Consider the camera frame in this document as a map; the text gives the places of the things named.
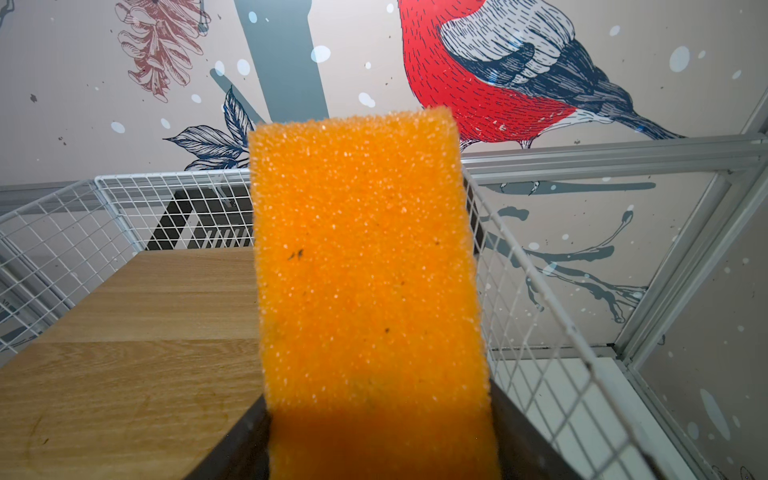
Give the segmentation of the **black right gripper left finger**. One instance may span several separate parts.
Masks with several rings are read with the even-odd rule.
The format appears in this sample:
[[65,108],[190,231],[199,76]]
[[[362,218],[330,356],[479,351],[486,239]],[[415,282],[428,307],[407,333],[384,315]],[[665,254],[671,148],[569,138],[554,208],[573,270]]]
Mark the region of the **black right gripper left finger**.
[[270,425],[261,395],[185,479],[268,479]]

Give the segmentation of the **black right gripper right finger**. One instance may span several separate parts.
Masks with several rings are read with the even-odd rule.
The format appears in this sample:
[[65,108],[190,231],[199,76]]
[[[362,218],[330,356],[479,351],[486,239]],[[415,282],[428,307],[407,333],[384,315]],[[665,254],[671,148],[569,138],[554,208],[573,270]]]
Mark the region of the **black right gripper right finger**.
[[580,479],[494,380],[490,398],[502,479]]

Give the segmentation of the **orange sponge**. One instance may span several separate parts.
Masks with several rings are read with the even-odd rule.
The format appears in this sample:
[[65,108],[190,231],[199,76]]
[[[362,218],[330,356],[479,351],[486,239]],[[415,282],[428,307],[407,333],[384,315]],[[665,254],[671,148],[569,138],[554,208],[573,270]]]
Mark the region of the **orange sponge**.
[[274,479],[497,479],[446,108],[249,135]]

